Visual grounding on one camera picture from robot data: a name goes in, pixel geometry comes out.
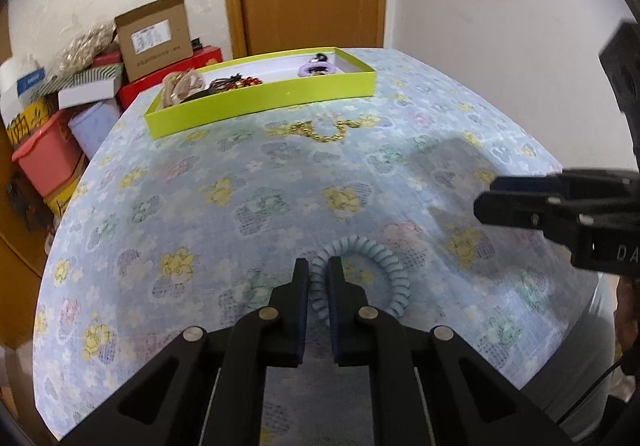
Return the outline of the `beige hair claw clip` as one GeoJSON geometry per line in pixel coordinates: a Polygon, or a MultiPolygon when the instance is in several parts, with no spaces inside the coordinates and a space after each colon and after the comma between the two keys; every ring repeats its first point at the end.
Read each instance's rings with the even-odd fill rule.
{"type": "Polygon", "coordinates": [[[186,72],[173,72],[163,79],[160,95],[160,107],[168,108],[179,105],[191,95],[206,89],[204,76],[195,69],[186,72]]]}

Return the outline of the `black pink figurine hair clip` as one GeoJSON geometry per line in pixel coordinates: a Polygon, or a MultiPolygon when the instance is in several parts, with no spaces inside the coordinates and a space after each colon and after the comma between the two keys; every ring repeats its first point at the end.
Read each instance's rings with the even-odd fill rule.
{"type": "Polygon", "coordinates": [[[326,64],[329,62],[329,56],[324,53],[317,53],[310,60],[311,64],[326,64]]]}

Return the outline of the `floral blue tablecloth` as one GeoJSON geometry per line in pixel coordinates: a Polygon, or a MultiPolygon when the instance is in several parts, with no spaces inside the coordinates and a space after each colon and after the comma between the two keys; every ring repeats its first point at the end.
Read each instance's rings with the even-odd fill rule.
{"type": "Polygon", "coordinates": [[[55,235],[34,332],[55,436],[186,327],[263,307],[299,258],[352,236],[398,258],[404,324],[456,330],[553,417],[582,390],[556,350],[597,277],[540,234],[487,227],[499,175],[559,169],[478,95],[396,51],[359,50],[370,98],[230,119],[154,140],[141,94],[91,159],[55,235]]]}

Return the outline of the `yellow-green shallow tray box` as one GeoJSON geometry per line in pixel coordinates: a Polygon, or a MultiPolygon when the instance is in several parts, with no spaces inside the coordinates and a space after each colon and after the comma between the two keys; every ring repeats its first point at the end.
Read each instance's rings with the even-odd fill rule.
{"type": "Polygon", "coordinates": [[[259,84],[219,92],[168,108],[157,93],[144,114],[154,140],[208,123],[310,103],[363,98],[376,89],[376,71],[357,56],[336,47],[271,52],[198,69],[210,84],[239,75],[259,84]],[[326,64],[311,64],[317,53],[326,64]]]}

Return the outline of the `wooden wardrobe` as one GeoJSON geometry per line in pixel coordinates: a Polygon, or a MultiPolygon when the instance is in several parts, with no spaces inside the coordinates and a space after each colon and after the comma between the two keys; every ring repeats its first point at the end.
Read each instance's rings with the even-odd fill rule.
{"type": "Polygon", "coordinates": [[[36,305],[47,255],[44,244],[50,211],[1,133],[1,344],[17,348],[32,337],[36,305]]]}

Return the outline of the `lavender cylindrical container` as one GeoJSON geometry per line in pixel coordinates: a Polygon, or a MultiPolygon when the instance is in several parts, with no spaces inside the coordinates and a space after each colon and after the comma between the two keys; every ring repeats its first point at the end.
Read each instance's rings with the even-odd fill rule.
{"type": "Polygon", "coordinates": [[[70,118],[68,128],[88,159],[93,159],[120,114],[117,101],[109,99],[96,102],[70,118]]]}

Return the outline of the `red gift box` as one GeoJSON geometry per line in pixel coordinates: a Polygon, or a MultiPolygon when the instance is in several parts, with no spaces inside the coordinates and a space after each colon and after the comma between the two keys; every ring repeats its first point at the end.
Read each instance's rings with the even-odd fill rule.
{"type": "Polygon", "coordinates": [[[167,75],[221,63],[223,60],[221,48],[204,46],[200,50],[194,51],[190,58],[185,58],[182,61],[157,69],[148,76],[129,81],[128,84],[119,89],[117,102],[122,107],[122,110],[126,110],[141,92],[161,84],[167,75]]]}

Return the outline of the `pink plastic bin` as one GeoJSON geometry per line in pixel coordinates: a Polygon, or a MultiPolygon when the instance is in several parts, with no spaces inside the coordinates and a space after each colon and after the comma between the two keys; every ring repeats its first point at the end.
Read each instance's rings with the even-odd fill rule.
{"type": "Polygon", "coordinates": [[[84,156],[68,128],[72,117],[71,110],[59,110],[12,155],[42,198],[65,183],[84,156]]]}

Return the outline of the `white flat box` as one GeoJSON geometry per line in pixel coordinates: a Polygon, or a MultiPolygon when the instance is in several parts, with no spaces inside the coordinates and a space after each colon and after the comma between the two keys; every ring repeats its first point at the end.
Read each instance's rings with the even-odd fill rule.
{"type": "Polygon", "coordinates": [[[67,110],[81,105],[114,99],[122,78],[105,78],[58,91],[58,108],[67,110]]]}

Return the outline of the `green striped box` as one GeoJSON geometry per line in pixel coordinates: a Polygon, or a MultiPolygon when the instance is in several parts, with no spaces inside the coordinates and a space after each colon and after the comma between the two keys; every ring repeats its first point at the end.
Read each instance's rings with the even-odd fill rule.
{"type": "Polygon", "coordinates": [[[46,96],[69,88],[96,86],[114,95],[122,86],[122,63],[91,67],[66,78],[54,78],[39,84],[36,94],[46,96]]]}

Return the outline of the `brown cardboard box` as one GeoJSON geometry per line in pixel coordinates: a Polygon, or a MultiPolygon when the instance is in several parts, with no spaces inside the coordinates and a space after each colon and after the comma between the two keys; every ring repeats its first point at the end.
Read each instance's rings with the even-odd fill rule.
{"type": "Polygon", "coordinates": [[[114,22],[130,81],[193,55],[184,0],[156,0],[116,16],[114,22]]]}

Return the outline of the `yellow patterned box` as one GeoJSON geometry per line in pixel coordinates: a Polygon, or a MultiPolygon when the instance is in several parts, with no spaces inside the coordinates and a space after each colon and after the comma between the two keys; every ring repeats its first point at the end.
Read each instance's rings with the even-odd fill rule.
{"type": "Polygon", "coordinates": [[[6,125],[6,135],[13,148],[20,147],[58,111],[58,101],[41,96],[27,105],[6,125]]]}

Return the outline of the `bag of beige items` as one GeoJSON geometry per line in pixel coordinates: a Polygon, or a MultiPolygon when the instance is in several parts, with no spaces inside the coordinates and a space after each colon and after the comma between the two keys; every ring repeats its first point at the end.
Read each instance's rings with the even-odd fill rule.
{"type": "Polygon", "coordinates": [[[97,24],[76,36],[52,61],[50,72],[58,78],[66,78],[89,67],[99,53],[113,41],[115,23],[97,24]]]}

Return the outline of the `white blue carton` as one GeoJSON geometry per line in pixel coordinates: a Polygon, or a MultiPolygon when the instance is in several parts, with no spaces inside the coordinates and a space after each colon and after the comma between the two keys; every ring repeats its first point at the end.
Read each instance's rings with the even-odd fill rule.
{"type": "Polygon", "coordinates": [[[46,69],[32,55],[11,56],[1,64],[1,114],[6,123],[34,100],[45,76],[46,69]]]}

